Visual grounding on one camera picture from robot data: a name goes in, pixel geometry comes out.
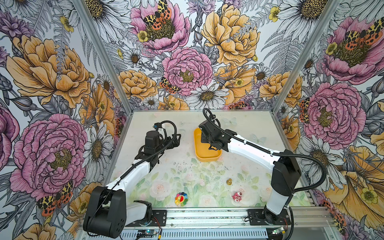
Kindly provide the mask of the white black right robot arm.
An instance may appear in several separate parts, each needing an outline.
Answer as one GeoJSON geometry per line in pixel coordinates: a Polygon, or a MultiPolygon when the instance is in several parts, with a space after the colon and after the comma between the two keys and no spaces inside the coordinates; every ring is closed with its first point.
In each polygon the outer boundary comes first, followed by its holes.
{"type": "Polygon", "coordinates": [[[274,224],[280,218],[295,194],[296,185],[301,178],[301,170],[296,158],[289,150],[279,152],[250,142],[231,130],[206,120],[199,125],[202,132],[201,142],[210,145],[211,150],[224,150],[242,156],[264,167],[271,175],[272,191],[270,198],[260,214],[268,224],[274,224]]]}

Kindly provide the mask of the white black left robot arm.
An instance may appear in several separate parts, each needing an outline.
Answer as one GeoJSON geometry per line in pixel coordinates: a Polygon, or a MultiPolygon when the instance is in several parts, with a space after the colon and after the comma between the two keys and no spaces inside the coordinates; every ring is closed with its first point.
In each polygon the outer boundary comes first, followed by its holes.
{"type": "Polygon", "coordinates": [[[152,204],[141,200],[127,204],[127,197],[159,163],[165,150],[177,148],[180,140],[181,134],[166,136],[159,131],[147,132],[145,144],[139,149],[132,166],[113,182],[91,192],[83,230],[92,237],[115,239],[129,224],[150,224],[154,218],[152,204]]]}

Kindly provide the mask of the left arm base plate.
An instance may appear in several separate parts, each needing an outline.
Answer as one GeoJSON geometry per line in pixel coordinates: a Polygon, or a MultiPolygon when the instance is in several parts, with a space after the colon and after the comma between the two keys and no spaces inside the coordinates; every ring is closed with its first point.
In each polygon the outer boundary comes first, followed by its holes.
{"type": "Polygon", "coordinates": [[[153,210],[152,220],[149,222],[136,221],[126,224],[125,227],[165,227],[167,223],[167,210],[155,209],[153,210]]]}

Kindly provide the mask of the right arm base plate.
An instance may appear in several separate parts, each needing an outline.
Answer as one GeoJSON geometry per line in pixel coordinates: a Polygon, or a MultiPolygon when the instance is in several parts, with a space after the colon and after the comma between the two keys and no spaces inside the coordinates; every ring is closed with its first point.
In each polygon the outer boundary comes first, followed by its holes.
{"type": "Polygon", "coordinates": [[[251,226],[287,226],[291,224],[287,209],[283,209],[279,215],[275,215],[267,209],[248,209],[247,214],[245,222],[249,222],[251,226]]]}

